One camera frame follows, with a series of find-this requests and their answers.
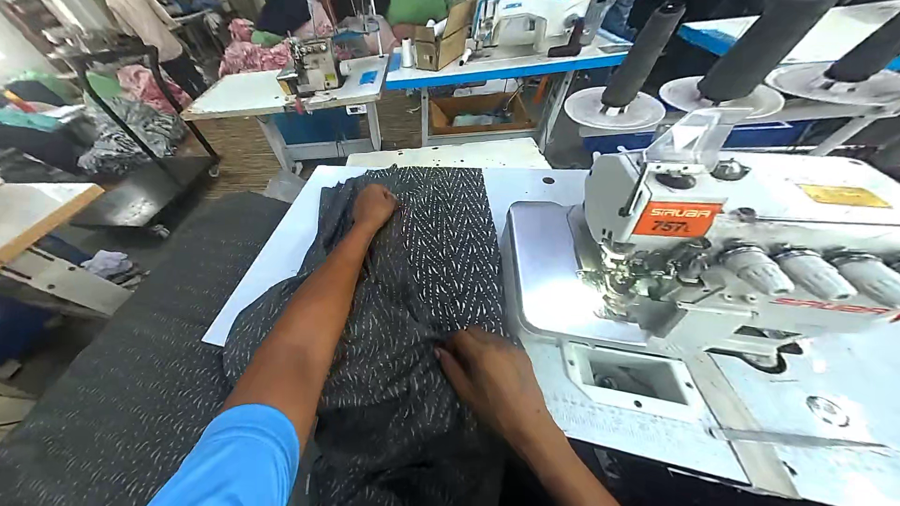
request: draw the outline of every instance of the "sewing machine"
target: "sewing machine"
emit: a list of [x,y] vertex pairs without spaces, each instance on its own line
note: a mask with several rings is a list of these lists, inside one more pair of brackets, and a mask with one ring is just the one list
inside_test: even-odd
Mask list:
[[695,111],[647,150],[596,156],[583,204],[511,206],[513,331],[555,342],[591,399],[693,421],[706,400],[734,428],[707,398],[723,391],[707,352],[780,373],[802,338],[896,320],[900,185],[848,158],[721,151],[747,112]]
[[291,37],[288,46],[291,58],[276,78],[286,95],[305,98],[341,86],[334,41],[330,37],[307,41]]
[[546,52],[584,17],[590,0],[480,0],[472,37],[476,50],[493,46],[533,46]]

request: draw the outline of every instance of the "clothing rack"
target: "clothing rack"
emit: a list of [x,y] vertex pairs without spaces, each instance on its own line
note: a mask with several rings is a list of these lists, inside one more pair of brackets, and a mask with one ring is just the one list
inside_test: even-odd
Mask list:
[[120,183],[112,187],[94,203],[88,206],[72,223],[80,226],[148,226],[160,237],[168,236],[165,225],[158,223],[157,214],[178,196],[185,193],[189,186],[199,179],[202,172],[209,176],[219,175],[219,154],[203,137],[194,122],[184,121],[194,137],[200,141],[208,157],[159,157],[146,142],[119,116],[108,103],[94,90],[87,79],[87,71],[97,64],[112,64],[120,59],[143,57],[153,79],[159,86],[166,100],[177,114],[182,106],[172,96],[166,81],[159,69],[159,54],[154,46],[139,41],[128,40],[120,46],[90,52],[68,53],[63,59],[72,67],[81,86],[91,99],[121,128],[150,158],[145,164],[131,171]]

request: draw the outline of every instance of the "blue shirt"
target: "blue shirt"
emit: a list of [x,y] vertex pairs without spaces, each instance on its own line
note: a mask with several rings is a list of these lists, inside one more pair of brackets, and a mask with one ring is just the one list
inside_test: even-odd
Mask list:
[[210,422],[148,506],[283,506],[299,463],[286,416],[263,404],[235,406]]

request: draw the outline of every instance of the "green cloth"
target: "green cloth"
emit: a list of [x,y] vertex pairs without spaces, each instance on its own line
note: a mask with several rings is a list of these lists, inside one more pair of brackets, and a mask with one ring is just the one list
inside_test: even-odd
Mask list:
[[253,33],[250,35],[250,41],[254,44],[259,44],[264,48],[271,48],[273,46],[278,45],[279,42],[284,40],[283,35],[277,35],[275,33],[264,32],[262,30],[253,30]]
[[89,71],[86,75],[87,82],[91,83],[91,87],[100,98],[113,98],[122,94],[122,87],[119,86],[119,79],[115,75],[110,77],[94,71]]
[[0,123],[40,131],[54,131],[59,127],[56,118],[43,114],[26,113],[12,107],[0,109]]
[[388,7],[388,23],[424,26],[429,19],[441,21],[447,17],[448,0],[391,0]]

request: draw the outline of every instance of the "spool holder disc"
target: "spool holder disc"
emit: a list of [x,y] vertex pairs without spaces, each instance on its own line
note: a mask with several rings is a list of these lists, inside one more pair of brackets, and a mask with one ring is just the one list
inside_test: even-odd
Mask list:
[[603,130],[636,130],[653,127],[662,121],[666,108],[652,96],[638,92],[625,107],[603,104],[605,86],[586,88],[566,99],[564,109],[572,121]]
[[781,93],[763,85],[756,86],[743,98],[714,104],[697,90],[697,83],[702,78],[703,76],[692,76],[669,81],[660,88],[660,98],[667,104],[687,112],[707,107],[748,107],[752,109],[747,116],[748,120],[770,116],[785,106],[785,98]]
[[900,75],[881,70],[858,83],[825,77],[831,63],[804,63],[772,70],[766,84],[782,93],[809,100],[844,105],[890,105],[900,103]]

